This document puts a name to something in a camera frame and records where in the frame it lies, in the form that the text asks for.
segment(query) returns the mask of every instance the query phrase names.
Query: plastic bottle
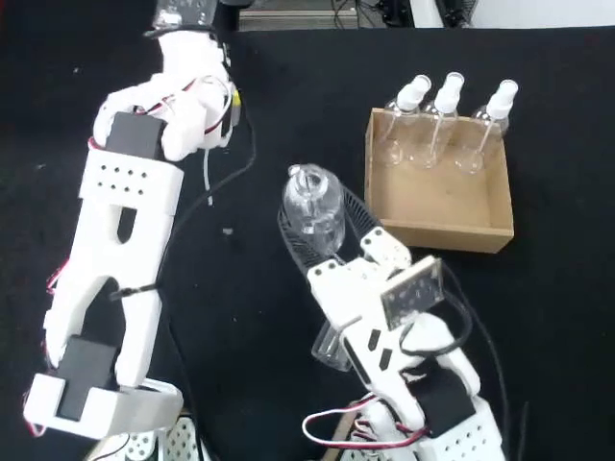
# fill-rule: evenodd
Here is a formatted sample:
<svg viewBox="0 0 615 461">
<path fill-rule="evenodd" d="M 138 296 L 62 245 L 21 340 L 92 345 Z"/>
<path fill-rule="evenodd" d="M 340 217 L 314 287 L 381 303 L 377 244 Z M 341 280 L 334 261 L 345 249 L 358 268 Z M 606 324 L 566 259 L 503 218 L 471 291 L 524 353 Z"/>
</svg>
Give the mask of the plastic bottle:
<svg viewBox="0 0 615 461">
<path fill-rule="evenodd" d="M 292 229 L 321 255 L 334 255 L 346 232 L 344 192 L 333 173 L 317 165 L 293 165 L 283 194 L 283 206 Z M 321 362 L 348 371 L 351 364 L 329 322 L 322 326 L 311 350 Z"/>
<path fill-rule="evenodd" d="M 463 136 L 462 149 L 455 157 L 455 164 L 461 170 L 470 174 L 479 172 L 491 154 L 500 147 L 508 130 L 508 114 L 518 90 L 519 86 L 514 81 L 504 80 L 489 103 L 474 112 L 474 124 Z"/>
<path fill-rule="evenodd" d="M 417 138 L 417 146 L 408 153 L 408 159 L 415 165 L 432 168 L 442 157 L 449 144 L 457 122 L 457 104 L 463 87 L 463 76 L 451 72 L 446 76 L 435 99 L 423 109 L 426 127 L 422 130 L 422 142 Z"/>
<path fill-rule="evenodd" d="M 419 105 L 431 88 L 426 75 L 417 75 L 386 105 L 385 123 L 377 134 L 377 160 L 387 165 L 397 165 L 405 156 L 404 139 L 411 136 L 411 126 L 419 115 Z"/>
<path fill-rule="evenodd" d="M 339 179 L 317 165 L 293 165 L 283 193 L 286 217 L 321 255 L 334 255 L 346 231 L 344 193 Z"/>
</svg>

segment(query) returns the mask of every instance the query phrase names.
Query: black cloth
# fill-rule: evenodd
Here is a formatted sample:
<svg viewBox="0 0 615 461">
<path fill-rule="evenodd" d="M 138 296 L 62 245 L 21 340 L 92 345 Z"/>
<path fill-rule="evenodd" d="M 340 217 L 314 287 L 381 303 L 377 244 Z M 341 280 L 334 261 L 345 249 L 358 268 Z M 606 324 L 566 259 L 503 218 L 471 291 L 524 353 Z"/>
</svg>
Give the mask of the black cloth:
<svg viewBox="0 0 615 461">
<path fill-rule="evenodd" d="M 13 17 L 17 26 L 31 24 Z M 160 67 L 158 45 L 139 37 L 138 21 L 128 24 L 107 14 L 89 28 L 47 25 L 38 36 L 13 24 L 0 45 L 5 456 L 19 449 L 19 459 L 72 460 L 91 446 L 54 431 L 31 439 L 21 395 L 42 367 L 41 325 L 51 303 L 44 284 L 70 250 L 93 117 L 109 92 Z M 309 354 L 323 315 L 277 232 L 286 168 L 319 163 L 361 193 L 370 108 L 417 73 L 439 85 L 451 70 L 466 77 L 466 114 L 501 79 L 520 84 L 506 140 L 516 236 L 498 255 L 436 253 L 458 273 L 500 349 L 515 425 L 529 401 L 526 459 L 613 459 L 615 30 L 253 33 L 231 45 L 258 162 L 185 229 L 169 259 L 164 306 L 221 459 L 314 459 L 322 450 L 303 437 L 301 420 L 364 392 L 354 374 Z M 228 149 L 212 154 L 212 180 L 248 151 L 244 126 Z M 181 165 L 178 215 L 202 191 L 201 161 Z M 86 319 L 87 334 L 100 340 L 117 342 L 122 327 L 120 307 L 102 298 Z M 493 362 L 478 333 L 466 352 L 499 417 Z M 184 388 L 163 328 L 150 376 Z"/>
</svg>

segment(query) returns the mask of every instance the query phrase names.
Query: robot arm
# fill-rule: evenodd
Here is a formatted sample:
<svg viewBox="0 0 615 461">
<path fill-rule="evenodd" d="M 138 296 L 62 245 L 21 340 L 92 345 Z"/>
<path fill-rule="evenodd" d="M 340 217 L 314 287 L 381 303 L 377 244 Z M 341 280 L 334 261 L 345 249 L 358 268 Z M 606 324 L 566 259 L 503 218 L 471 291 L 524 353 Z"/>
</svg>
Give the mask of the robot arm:
<svg viewBox="0 0 615 461">
<path fill-rule="evenodd" d="M 396 423 L 417 434 L 428 431 L 411 446 L 388 449 L 386 459 L 504 460 L 476 370 L 460 348 L 450 347 L 455 339 L 446 323 L 428 313 L 449 296 L 441 261 L 428 256 L 412 264 L 409 250 L 349 191 L 345 203 L 364 253 L 348 263 L 318 260 L 298 234 L 281 229 L 296 262 L 316 262 L 304 271 L 312 295 L 365 388 L 380 400 L 361 409 L 377 443 L 407 440 Z"/>
<path fill-rule="evenodd" d="M 36 425 L 100 439 L 171 427 L 183 405 L 177 388 L 146 378 L 161 309 L 156 282 L 184 177 L 169 161 L 226 146 L 238 98 L 210 34 L 169 32 L 159 42 L 162 72 L 111 94 L 94 122 L 73 247 L 43 325 L 52 370 L 35 376 L 24 407 Z M 121 243 L 124 208 L 136 215 Z M 109 278 L 120 292 L 148 287 L 121 300 L 121 349 L 81 336 Z"/>
</svg>

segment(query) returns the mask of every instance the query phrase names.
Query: bottle cap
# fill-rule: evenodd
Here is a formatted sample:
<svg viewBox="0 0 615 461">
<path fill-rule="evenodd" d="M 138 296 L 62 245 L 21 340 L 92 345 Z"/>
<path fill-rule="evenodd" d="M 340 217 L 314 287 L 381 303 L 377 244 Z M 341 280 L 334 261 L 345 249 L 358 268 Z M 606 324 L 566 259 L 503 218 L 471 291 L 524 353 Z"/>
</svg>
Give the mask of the bottle cap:
<svg viewBox="0 0 615 461">
<path fill-rule="evenodd" d="M 487 104 L 487 114 L 495 120 L 507 118 L 519 86 L 512 80 L 504 80 Z"/>
<path fill-rule="evenodd" d="M 411 111 L 418 108 L 423 101 L 425 93 L 431 88 L 431 80 L 427 75 L 417 75 L 411 83 L 407 84 L 398 93 L 396 104 L 400 110 Z"/>
<path fill-rule="evenodd" d="M 458 72 L 451 72 L 435 96 L 433 105 L 442 113 L 455 112 L 459 103 L 459 93 L 463 86 L 463 76 Z"/>
</svg>

